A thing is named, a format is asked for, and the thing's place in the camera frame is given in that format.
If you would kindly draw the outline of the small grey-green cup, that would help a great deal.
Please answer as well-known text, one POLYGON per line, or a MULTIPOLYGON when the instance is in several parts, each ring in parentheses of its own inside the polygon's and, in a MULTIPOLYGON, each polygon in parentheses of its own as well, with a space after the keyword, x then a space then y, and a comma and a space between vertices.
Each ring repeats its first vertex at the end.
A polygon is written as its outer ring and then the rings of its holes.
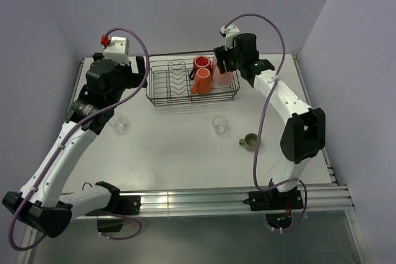
POLYGON ((255 151, 258 148, 258 135, 255 133, 248 133, 239 140, 239 145, 244 147, 247 151, 255 151))

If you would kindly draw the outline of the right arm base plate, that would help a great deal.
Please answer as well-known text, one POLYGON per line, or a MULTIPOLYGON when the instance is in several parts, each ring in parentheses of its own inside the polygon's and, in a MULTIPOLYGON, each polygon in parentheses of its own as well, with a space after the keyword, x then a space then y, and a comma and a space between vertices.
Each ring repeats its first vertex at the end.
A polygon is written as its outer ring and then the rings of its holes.
POLYGON ((300 210, 304 206, 301 192, 297 188, 288 192, 279 192, 277 189, 252 191, 243 203, 249 205, 251 211, 300 210))

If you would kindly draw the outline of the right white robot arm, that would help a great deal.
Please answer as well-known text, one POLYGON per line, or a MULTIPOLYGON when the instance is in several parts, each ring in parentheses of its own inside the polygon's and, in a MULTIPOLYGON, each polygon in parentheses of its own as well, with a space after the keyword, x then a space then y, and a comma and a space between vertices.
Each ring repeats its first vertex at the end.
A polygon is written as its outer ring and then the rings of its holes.
POLYGON ((225 43, 214 49, 220 73, 238 70, 265 96, 264 105, 272 105, 285 125, 280 140, 283 156, 267 195, 271 206, 281 208, 306 165, 325 147, 325 113, 301 100, 279 77, 280 69, 259 57, 255 34, 241 33, 237 27, 221 28, 220 34, 225 43))

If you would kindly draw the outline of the pink ceramic mug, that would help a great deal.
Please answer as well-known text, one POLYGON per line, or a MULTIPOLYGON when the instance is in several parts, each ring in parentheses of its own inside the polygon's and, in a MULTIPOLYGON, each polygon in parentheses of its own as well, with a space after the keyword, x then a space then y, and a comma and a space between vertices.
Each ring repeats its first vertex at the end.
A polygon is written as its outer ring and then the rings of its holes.
POLYGON ((213 81, 220 86, 227 86, 233 82, 235 76, 235 72, 225 72, 224 74, 220 73, 220 70, 217 66, 217 59, 214 56, 212 59, 212 78, 213 81))

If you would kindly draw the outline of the orange mug white inside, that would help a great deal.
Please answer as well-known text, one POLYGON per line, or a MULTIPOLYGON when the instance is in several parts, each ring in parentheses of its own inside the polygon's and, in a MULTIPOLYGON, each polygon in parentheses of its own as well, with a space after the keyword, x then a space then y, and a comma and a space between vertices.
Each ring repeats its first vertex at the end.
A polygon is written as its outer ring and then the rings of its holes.
POLYGON ((191 92, 193 95, 207 95, 212 89, 212 75, 206 68, 197 69, 191 92))

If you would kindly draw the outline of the clear glass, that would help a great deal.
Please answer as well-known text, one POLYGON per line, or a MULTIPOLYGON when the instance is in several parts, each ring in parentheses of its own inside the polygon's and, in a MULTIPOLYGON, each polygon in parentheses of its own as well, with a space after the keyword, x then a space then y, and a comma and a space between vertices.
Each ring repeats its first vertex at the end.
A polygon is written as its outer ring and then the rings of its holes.
POLYGON ((112 118, 107 122, 115 134, 124 135, 128 129, 128 123, 120 113, 114 113, 112 118))
POLYGON ((216 116, 212 120, 213 132, 216 135, 225 134, 228 130, 228 120, 224 116, 216 116))

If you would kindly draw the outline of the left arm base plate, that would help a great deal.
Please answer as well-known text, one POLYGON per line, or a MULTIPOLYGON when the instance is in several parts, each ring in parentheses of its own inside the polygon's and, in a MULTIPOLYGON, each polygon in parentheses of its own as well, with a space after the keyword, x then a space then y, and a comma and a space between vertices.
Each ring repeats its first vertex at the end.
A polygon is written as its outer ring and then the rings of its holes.
POLYGON ((121 195, 113 210, 112 214, 117 215, 138 215, 140 212, 141 196, 140 195, 121 195))

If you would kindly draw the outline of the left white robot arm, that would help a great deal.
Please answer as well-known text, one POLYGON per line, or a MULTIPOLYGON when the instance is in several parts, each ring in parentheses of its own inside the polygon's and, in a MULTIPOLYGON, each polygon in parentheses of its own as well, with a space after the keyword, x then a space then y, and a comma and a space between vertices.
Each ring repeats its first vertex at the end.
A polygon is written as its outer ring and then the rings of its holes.
POLYGON ((114 115, 114 105, 125 90, 146 87, 145 59, 136 57, 124 64, 96 53, 85 74, 86 83, 71 104, 58 138, 32 178, 18 191, 5 194, 2 203, 20 221, 42 234, 59 236, 76 217, 92 211, 116 213, 121 206, 120 190, 97 182, 91 188, 63 195, 63 187, 90 144, 114 115))

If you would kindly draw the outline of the red ceramic mug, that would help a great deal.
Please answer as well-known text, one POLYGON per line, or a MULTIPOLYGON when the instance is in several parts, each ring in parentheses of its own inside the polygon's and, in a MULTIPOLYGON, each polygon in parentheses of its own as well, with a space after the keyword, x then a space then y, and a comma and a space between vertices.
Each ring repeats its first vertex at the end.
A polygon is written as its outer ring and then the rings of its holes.
POLYGON ((193 68, 189 74, 189 79, 194 80, 196 72, 201 69, 208 69, 212 72, 212 61, 207 56, 196 56, 193 60, 193 68))

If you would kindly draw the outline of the aluminium frame rail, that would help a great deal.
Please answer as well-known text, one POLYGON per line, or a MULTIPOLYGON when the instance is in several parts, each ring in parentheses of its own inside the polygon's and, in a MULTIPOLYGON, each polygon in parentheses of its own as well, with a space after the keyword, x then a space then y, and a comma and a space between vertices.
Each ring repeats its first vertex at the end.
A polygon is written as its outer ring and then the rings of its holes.
MULTIPOLYGON (((124 191, 122 198, 139 196, 139 217, 176 217, 253 214, 243 201, 252 187, 124 191)), ((307 211, 344 211, 354 209, 345 186, 335 184, 307 187, 307 211)))

